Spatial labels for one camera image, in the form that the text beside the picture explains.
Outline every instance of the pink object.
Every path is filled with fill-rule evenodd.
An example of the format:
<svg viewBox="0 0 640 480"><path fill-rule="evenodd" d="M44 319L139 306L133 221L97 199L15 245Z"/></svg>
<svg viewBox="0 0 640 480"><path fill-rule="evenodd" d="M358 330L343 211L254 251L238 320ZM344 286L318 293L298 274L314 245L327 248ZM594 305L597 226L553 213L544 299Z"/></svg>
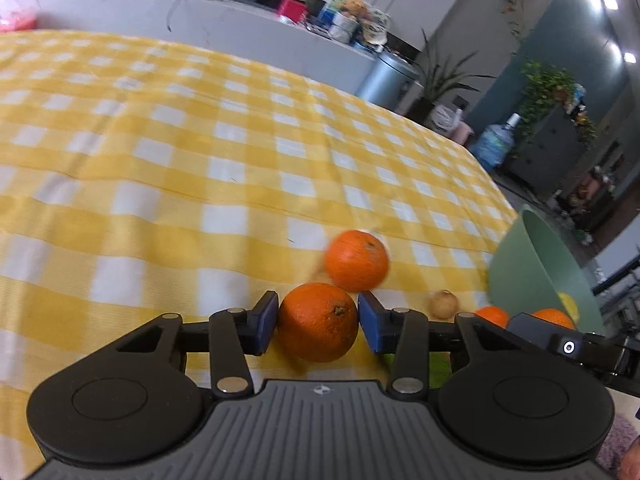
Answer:
<svg viewBox="0 0 640 480"><path fill-rule="evenodd" d="M306 12L306 5L297 0L282 0L278 7L278 14L286 16L292 22L297 23Z"/></svg>
<svg viewBox="0 0 640 480"><path fill-rule="evenodd" d="M36 28L37 18L32 12L13 10L0 17L0 33Z"/></svg>
<svg viewBox="0 0 640 480"><path fill-rule="evenodd" d="M464 146L469 135L473 135L474 131L466 123L460 123L455 130L451 133L450 139L453 142L458 143L460 146Z"/></svg>

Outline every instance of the green bucket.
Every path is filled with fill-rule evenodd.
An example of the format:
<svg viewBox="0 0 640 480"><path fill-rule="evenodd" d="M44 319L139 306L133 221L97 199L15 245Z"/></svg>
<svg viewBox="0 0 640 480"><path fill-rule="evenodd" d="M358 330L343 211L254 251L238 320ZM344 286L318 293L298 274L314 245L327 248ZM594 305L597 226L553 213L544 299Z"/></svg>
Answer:
<svg viewBox="0 0 640 480"><path fill-rule="evenodd" d="M571 296L580 332L604 334L598 303L580 266L560 237L524 206L489 265L489 298L510 316L543 308L566 312L558 292Z"/></svg>

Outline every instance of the metal trash can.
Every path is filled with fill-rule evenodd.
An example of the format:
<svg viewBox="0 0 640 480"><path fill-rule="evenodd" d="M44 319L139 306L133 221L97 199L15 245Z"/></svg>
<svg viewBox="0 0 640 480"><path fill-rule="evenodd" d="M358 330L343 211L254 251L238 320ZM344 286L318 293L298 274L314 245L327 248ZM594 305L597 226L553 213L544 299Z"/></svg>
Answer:
<svg viewBox="0 0 640 480"><path fill-rule="evenodd" d="M364 78L356 97L394 110L419 74L418 69L403 58L384 51Z"/></svg>

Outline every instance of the yellow lemon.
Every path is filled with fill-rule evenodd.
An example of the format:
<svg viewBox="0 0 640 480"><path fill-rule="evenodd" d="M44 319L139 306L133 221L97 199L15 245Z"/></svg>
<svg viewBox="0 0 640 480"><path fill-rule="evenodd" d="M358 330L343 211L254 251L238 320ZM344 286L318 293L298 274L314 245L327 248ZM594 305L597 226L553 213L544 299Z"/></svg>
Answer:
<svg viewBox="0 0 640 480"><path fill-rule="evenodd" d="M562 306L566 310L569 317L574 322L574 324L578 324L580 321L580 311L578 310L578 306L575 304L574 298L565 294L564 292L558 292L558 296L560 296L560 301L562 301Z"/></svg>

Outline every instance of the dark cabinet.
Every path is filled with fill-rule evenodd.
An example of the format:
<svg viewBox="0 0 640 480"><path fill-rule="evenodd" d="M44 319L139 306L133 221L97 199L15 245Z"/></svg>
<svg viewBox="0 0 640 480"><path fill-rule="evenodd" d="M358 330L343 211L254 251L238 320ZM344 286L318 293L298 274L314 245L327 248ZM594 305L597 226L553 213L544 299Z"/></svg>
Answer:
<svg viewBox="0 0 640 480"><path fill-rule="evenodd" d="M557 106L536 125L531 141L516 147L515 157L504 167L529 184L540 198L547 198L586 151L579 139L571 119Z"/></svg>

